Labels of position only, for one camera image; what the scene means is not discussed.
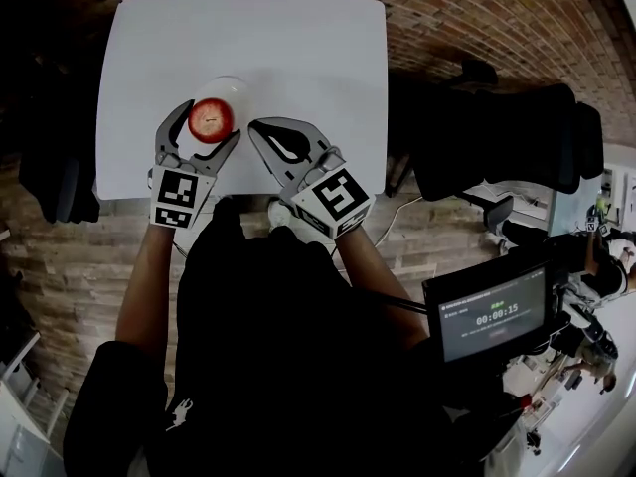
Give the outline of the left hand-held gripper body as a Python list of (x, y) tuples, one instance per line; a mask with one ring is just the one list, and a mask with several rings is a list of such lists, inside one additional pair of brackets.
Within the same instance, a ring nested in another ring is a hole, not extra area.
[(182, 160), (160, 152), (150, 170), (150, 223), (172, 229), (190, 230), (206, 202), (217, 175), (195, 156)]

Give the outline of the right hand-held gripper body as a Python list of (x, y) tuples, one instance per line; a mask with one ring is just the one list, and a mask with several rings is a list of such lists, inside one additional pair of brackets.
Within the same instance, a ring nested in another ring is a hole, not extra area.
[(328, 239), (337, 239), (360, 225), (375, 202), (375, 197), (349, 171), (335, 146), (324, 151), (310, 166), (302, 167), (279, 197), (293, 216)]

